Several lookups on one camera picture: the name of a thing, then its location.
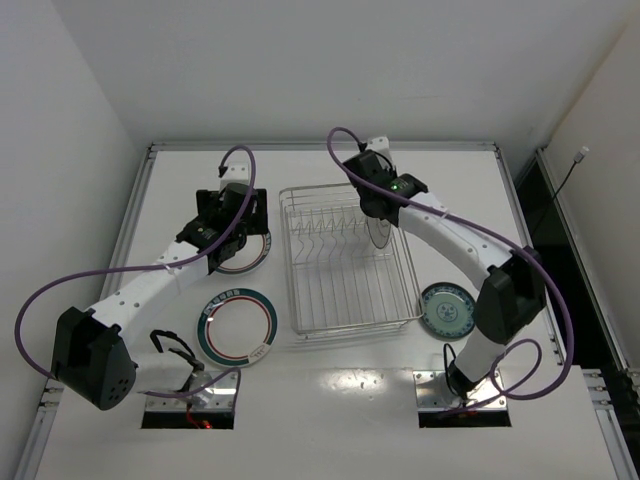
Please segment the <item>white plate grey rim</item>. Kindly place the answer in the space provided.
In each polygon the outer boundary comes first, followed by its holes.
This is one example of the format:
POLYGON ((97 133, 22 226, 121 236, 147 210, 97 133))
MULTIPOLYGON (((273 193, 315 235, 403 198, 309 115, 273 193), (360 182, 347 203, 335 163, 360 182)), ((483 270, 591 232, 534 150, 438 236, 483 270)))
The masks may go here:
POLYGON ((384 250, 394 230, 394 226, 388 220, 368 217, 366 226, 371 243, 376 249, 384 250))

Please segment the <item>green red rim plate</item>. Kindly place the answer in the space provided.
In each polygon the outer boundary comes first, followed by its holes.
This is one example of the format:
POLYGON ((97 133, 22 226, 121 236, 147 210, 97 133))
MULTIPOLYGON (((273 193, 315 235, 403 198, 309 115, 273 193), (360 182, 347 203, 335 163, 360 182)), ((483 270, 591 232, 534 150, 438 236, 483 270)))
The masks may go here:
POLYGON ((248 367, 270 351, 278 331, 278 316, 262 293, 235 288, 223 291, 202 310, 196 327, 199 347, 212 363, 248 367))
POLYGON ((267 258, 271 250, 271 233, 251 235, 245 246, 231 259, 221 264, 215 272, 226 276, 248 274, 257 269, 267 258))

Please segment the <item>wire dish rack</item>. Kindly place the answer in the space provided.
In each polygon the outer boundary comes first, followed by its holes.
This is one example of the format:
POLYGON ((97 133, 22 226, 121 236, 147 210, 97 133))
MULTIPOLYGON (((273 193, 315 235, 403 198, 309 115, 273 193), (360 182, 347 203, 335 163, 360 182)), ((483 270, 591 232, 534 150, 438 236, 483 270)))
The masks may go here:
POLYGON ((350 184, 279 194, 293 331, 308 338, 401 328, 422 315, 408 241, 392 229, 383 247, 350 184))

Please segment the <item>blue patterned plate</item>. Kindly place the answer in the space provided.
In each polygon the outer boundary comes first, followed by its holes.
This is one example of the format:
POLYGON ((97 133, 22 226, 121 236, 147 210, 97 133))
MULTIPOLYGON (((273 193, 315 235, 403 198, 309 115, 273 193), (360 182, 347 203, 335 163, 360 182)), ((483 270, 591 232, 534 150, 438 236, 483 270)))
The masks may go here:
POLYGON ((432 335, 444 339, 461 339, 475 326, 475 299, 463 287, 437 282, 425 288, 420 297, 421 324, 432 335))

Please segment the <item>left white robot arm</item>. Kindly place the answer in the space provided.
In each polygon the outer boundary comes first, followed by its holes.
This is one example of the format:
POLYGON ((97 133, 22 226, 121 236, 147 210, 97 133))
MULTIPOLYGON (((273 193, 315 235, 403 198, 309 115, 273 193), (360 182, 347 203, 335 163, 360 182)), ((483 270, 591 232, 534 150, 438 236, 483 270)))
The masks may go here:
POLYGON ((267 196, 250 185, 247 162, 219 168, 220 187, 196 193, 198 213, 144 271, 86 310, 65 311, 57 322, 54 378, 102 411, 129 393, 184 397, 205 377, 188 349, 134 355, 136 338, 192 284, 216 271, 253 235, 268 231, 267 196))

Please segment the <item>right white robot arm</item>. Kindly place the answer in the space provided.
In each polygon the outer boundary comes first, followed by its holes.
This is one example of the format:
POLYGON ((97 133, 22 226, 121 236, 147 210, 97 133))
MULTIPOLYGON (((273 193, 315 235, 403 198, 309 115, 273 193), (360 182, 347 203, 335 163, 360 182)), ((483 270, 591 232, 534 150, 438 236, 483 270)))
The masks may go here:
POLYGON ((447 366, 445 384, 461 399, 490 372, 512 339, 546 306, 544 282, 526 260, 445 214, 426 184, 399 175, 374 145, 342 163, 363 213, 412 234, 464 273, 479 291, 474 327, 447 366))

